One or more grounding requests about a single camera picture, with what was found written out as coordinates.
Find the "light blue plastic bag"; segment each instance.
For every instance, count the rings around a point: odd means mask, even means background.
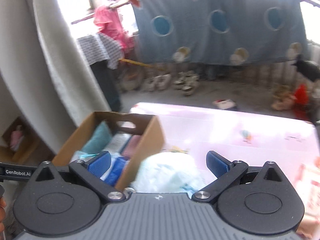
[[[163,152],[146,158],[132,187],[141,193],[193,193],[206,186],[194,159],[185,153]]]

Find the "sneaker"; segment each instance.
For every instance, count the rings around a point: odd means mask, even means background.
[[[180,72],[179,77],[176,81],[174,81],[173,85],[175,89],[182,89],[185,85],[186,73]]]
[[[182,92],[185,96],[190,96],[194,93],[199,86],[199,81],[196,76],[192,76],[186,79],[186,84],[182,87]]]
[[[156,83],[157,83],[157,79],[158,77],[154,77],[154,78],[147,78],[146,82],[145,82],[145,91],[148,92],[153,92],[156,90]]]
[[[161,75],[157,77],[157,87],[158,90],[165,90],[168,88],[169,84],[170,84],[170,80],[171,80],[171,75],[170,74],[166,74],[166,75]]]

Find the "teal cushion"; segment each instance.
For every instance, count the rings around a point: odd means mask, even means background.
[[[82,147],[81,151],[87,154],[98,154],[111,141],[112,134],[105,121],[101,122],[94,130],[90,140]]]

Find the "pink clothing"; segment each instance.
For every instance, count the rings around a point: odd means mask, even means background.
[[[99,6],[95,10],[94,24],[99,27],[99,31],[118,41],[124,53],[128,53],[134,47],[133,38],[123,29],[118,12],[109,9],[105,5]]]

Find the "finger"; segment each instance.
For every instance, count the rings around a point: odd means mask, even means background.
[[[0,223],[0,233],[2,233],[4,231],[4,224]]]
[[[6,207],[7,206],[7,203],[5,202],[4,197],[2,197],[0,199],[0,206],[2,206],[2,207]]]
[[[0,222],[2,222],[5,219],[5,211],[3,207],[0,207]]]

